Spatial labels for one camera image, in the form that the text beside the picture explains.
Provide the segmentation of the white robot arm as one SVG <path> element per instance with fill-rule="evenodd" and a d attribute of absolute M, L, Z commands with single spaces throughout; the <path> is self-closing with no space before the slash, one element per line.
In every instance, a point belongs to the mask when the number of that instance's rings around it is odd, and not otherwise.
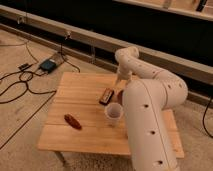
<path fill-rule="evenodd" d="M 128 143 L 135 171 L 180 171 L 162 111 L 182 104 L 185 81 L 172 72 L 139 59 L 136 47 L 115 52 Z"/>

